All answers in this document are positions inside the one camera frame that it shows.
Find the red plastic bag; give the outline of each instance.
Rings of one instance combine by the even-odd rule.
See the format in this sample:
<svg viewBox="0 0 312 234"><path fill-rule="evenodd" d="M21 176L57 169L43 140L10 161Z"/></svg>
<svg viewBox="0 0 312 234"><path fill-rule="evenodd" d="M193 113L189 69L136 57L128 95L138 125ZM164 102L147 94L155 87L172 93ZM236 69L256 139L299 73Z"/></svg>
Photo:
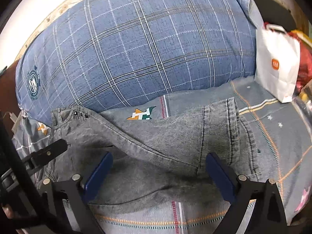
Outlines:
<svg viewBox="0 0 312 234"><path fill-rule="evenodd" d="M300 92L312 80L312 53L311 49L307 47L296 33L289 32L288 34L300 42L300 66L296 83L296 88Z"/></svg>

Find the orange mi logo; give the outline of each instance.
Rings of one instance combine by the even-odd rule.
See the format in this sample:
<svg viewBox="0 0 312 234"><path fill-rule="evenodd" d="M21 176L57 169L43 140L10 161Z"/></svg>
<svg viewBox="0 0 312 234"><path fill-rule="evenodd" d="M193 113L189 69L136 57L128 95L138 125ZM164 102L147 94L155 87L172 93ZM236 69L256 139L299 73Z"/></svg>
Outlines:
<svg viewBox="0 0 312 234"><path fill-rule="evenodd" d="M272 68L278 70L280 68L280 62L278 60L272 59Z"/></svg>

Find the orange stitching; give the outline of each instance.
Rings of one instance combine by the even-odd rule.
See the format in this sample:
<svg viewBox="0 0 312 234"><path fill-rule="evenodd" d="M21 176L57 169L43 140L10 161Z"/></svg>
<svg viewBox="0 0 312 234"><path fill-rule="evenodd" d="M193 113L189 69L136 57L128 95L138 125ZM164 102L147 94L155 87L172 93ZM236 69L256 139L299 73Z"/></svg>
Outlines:
<svg viewBox="0 0 312 234"><path fill-rule="evenodd" d="M236 91L233 82L231 82L231 86L232 86L233 91L235 92L235 94L237 94L237 95L248 105L248 107L251 107L250 103L249 103L246 99L244 99L243 96L241 96L241 95ZM279 162L280 154L279 154L279 152L278 152L278 150L277 150L277 147L276 147L275 143L274 143L273 140L271 139L271 137L270 137L269 133L267 132L266 128L264 127L262 121L260 120L260 118L258 117L258 115L255 113L254 110L252 110L252 113L254 114L256 120L259 122L261 128L263 129L264 133L266 134L267 138L269 139L269 141L270 141L272 147L274 148L274 151L275 151L276 156L277 156L277 161ZM279 166L277 167L277 172L278 172L278 180L280 180L281 177L282 177L282 174L281 174L281 171L280 171L280 167L279 167ZM281 196L282 199L283 199L283 195L284 195L284 192L283 192L283 183L280 183L280 196Z"/></svg>
<svg viewBox="0 0 312 234"><path fill-rule="evenodd" d="M215 218L215 217L218 217L218 216L221 216L221 215L225 215L226 212L227 211L224 210L222 212L214 213L214 214L211 214L211 215L208 215L208 216L203 216L203 217L198 217L198 218L195 218L195 219L190 219L190 220L188 220L186 222L182 222L182 224L190 224L192 222L197 222L197 221L202 221L202 220L206 220L206 219L210 219L210 218ZM173 225L174 224L173 221L171 221L171 222L137 222L137 221L130 221L130 220L111 218L111 217L102 216L102 215L99 215L99 214L95 214L94 216L98 217L98 218L102 218L102 219L108 220L108 221L115 221L115 222L128 223L128 224L139 224L139 225Z"/></svg>
<svg viewBox="0 0 312 234"><path fill-rule="evenodd" d="M298 163L283 178L281 178L279 182L283 182L289 175L291 175L291 173L298 167L298 165L301 164L303 158L310 151L311 148L312 148L312 145L308 147L308 149L302 154L302 158L298 161Z"/></svg>
<svg viewBox="0 0 312 234"><path fill-rule="evenodd" d="M250 112L252 112L252 111L255 112L255 111L261 110L261 109L264 108L266 105L272 105L272 104L277 103L277 102L278 102L278 100L274 100L274 101L271 101L271 102L266 102L266 103L264 103L262 106L259 106L259 107L256 107L256 108L251 108L251 109L242 111L242 112L239 113L239 115L243 115L243 114L245 114L245 113L250 113Z"/></svg>

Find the paper bag handle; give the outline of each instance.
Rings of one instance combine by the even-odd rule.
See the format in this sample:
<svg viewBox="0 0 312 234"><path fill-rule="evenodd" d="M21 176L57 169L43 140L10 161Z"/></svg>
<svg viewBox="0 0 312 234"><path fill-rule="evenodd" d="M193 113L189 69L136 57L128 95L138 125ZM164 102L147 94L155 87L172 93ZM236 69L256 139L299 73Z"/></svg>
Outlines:
<svg viewBox="0 0 312 234"><path fill-rule="evenodd" d="M277 30L277 31L281 31L281 32L284 32L284 33L287 34L287 32L285 31L283 26L267 24L266 25L266 29L268 29L268 30Z"/></svg>

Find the jeans seam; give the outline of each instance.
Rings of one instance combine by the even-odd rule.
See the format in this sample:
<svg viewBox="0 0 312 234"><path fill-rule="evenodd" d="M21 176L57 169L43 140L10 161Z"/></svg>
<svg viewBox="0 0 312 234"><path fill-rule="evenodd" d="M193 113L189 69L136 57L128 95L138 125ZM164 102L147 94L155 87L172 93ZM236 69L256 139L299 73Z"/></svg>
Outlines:
<svg viewBox="0 0 312 234"><path fill-rule="evenodd" d="M232 140L232 131L231 131L229 99L227 99L227 114L228 114L228 121L229 121L230 141L231 141L231 161L230 161L229 165L231 165L232 164L232 160L233 160L233 140Z"/></svg>
<svg viewBox="0 0 312 234"><path fill-rule="evenodd" d="M203 147L203 144L204 144L204 134L205 134L205 107L203 107L203 119L202 119L202 147ZM201 168L202 147L201 147L200 157L199 157L199 168Z"/></svg>
<svg viewBox="0 0 312 234"><path fill-rule="evenodd" d="M250 147L251 147L251 146L252 146L252 143L251 143L249 131L248 131L248 129L246 128L246 126L245 126L245 124L244 124L243 122L242 122L241 124L242 124L242 126L244 127L244 129L245 129L245 131L246 131L246 133L247 133L247 135L248 135L249 145L250 145ZM259 181L257 172L255 171L255 164L254 164L254 157L253 157L253 150L252 150L252 148L251 148L251 162L252 162L252 170L253 170L253 172L254 172L254 174L255 174L255 177L256 177L257 181Z"/></svg>

